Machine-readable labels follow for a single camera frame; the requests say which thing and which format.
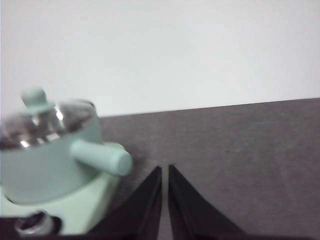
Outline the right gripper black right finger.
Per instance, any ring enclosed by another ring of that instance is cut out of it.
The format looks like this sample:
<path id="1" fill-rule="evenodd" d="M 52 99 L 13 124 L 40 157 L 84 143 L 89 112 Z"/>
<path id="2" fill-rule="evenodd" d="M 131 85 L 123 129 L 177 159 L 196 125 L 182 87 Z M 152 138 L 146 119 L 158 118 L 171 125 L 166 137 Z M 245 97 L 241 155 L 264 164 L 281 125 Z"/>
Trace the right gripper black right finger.
<path id="1" fill-rule="evenodd" d="M 309 240 L 308 236 L 251 234 L 211 205 L 174 166 L 168 166 L 168 208 L 175 240 Z"/>

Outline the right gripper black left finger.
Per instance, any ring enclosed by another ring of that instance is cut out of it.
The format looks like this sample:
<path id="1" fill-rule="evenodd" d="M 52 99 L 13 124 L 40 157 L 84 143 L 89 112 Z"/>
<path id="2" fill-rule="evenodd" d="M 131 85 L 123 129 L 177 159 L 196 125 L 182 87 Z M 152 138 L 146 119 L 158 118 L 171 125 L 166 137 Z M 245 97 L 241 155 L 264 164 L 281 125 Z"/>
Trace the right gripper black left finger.
<path id="1" fill-rule="evenodd" d="M 63 240 L 156 240 L 162 211 L 162 168 L 156 166 L 118 208 L 88 233 Z"/>

